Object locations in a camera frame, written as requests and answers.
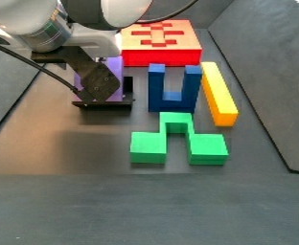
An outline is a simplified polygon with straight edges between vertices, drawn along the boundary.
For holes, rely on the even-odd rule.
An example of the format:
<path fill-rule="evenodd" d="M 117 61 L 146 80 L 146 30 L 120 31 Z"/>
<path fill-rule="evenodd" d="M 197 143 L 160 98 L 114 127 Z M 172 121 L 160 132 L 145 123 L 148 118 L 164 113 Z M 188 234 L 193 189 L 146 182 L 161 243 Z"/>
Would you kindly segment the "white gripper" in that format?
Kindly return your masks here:
<path fill-rule="evenodd" d="M 121 34 L 117 31 L 98 31 L 73 24 L 65 46 L 81 47 L 90 57 L 120 56 Z"/>

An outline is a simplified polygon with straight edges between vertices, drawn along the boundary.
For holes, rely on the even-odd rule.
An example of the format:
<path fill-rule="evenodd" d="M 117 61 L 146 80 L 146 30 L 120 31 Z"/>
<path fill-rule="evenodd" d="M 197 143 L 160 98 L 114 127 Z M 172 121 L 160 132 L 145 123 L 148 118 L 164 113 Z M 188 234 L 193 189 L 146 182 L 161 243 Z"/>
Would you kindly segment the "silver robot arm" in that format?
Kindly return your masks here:
<path fill-rule="evenodd" d="M 118 31 L 150 4 L 152 0 L 0 0 L 0 44 L 38 53 L 78 46 L 89 56 L 118 56 Z"/>

